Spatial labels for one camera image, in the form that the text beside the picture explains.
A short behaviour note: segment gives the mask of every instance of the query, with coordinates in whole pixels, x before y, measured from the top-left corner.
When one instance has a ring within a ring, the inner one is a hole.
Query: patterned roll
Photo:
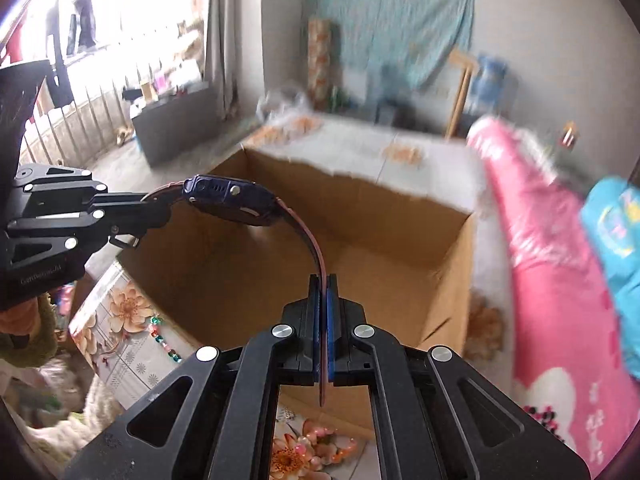
[[[316,110],[325,110],[329,99],[331,21],[309,20],[308,93]]]

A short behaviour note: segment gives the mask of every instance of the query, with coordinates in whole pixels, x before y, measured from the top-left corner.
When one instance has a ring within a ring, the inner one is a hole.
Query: clear plastic bag
[[[258,119],[265,123],[276,120],[279,116],[292,110],[311,112],[313,107],[305,89],[298,83],[288,82],[275,90],[267,92],[267,95],[258,101],[255,114]]]

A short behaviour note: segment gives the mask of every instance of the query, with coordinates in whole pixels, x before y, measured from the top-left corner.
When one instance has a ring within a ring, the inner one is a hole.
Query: cardboard box
[[[408,346],[446,344],[462,353],[468,316],[472,218],[427,198],[360,178],[329,174],[260,150],[241,150],[212,173],[245,178],[279,195],[317,237],[340,296],[361,303],[367,322]],[[229,349],[277,324],[282,307],[306,297],[315,272],[304,243],[284,222],[248,227],[185,203],[120,261],[138,286],[202,344]],[[365,386],[286,386],[280,402],[353,434],[372,436]]]

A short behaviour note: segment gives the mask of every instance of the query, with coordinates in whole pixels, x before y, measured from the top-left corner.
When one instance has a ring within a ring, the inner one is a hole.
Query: pink bedding
[[[582,200],[548,186],[494,118],[468,136],[485,161],[513,266],[514,400],[575,450],[595,477],[640,416],[600,264],[580,224]]]

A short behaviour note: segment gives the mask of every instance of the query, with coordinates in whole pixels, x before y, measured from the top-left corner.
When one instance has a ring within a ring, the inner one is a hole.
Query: gray curtain
[[[205,79],[216,89],[218,114],[229,114],[236,87],[236,0],[209,0]]]

